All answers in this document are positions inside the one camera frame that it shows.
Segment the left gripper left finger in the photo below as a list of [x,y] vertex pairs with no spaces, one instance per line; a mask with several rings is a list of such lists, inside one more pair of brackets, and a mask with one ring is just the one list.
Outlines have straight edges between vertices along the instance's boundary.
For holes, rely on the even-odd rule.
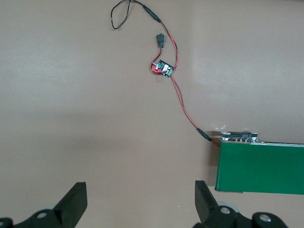
[[74,228],[87,208],[85,182],[77,182],[52,209],[35,212],[21,223],[1,218],[2,228]]

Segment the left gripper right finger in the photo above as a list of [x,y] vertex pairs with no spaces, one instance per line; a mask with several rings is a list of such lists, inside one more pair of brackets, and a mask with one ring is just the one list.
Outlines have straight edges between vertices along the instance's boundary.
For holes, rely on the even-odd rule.
[[214,199],[205,181],[195,181],[195,207],[200,223],[196,228],[286,228],[276,215],[256,212],[246,218],[229,206],[220,206]]

